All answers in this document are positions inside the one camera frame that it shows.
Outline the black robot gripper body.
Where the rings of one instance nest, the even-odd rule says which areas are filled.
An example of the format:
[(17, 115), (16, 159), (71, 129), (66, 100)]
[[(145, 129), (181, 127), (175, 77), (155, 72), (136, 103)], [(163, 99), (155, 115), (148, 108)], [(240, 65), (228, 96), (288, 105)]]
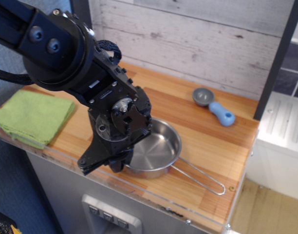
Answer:
[(122, 133), (106, 115), (90, 108), (88, 116), (93, 139), (77, 162), (85, 176), (103, 165), (109, 166), (109, 159), (124, 160), (129, 148), (151, 134), (151, 116), (140, 114), (136, 108), (124, 113), (112, 112), (112, 116), (123, 124)]

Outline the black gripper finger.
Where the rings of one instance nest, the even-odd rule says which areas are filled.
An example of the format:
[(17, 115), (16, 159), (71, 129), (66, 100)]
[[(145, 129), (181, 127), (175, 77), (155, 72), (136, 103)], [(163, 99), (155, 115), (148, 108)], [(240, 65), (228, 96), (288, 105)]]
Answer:
[(114, 173), (119, 173), (124, 169), (123, 159), (109, 159), (109, 167)]
[(127, 155), (123, 161), (124, 165), (130, 165), (132, 158), (133, 158), (133, 154), (134, 154), (134, 148), (129, 148), (127, 150)]

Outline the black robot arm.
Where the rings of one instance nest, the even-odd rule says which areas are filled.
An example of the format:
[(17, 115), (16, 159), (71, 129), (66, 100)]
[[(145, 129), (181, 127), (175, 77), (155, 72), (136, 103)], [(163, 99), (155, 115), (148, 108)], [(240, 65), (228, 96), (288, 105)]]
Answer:
[(59, 9), (46, 15), (17, 0), (0, 0), (0, 44), (23, 56), (19, 83), (65, 91), (88, 107), (93, 140), (78, 160), (84, 174), (130, 162), (136, 143), (150, 135), (151, 103), (119, 66), (121, 51), (96, 40), (79, 18)]

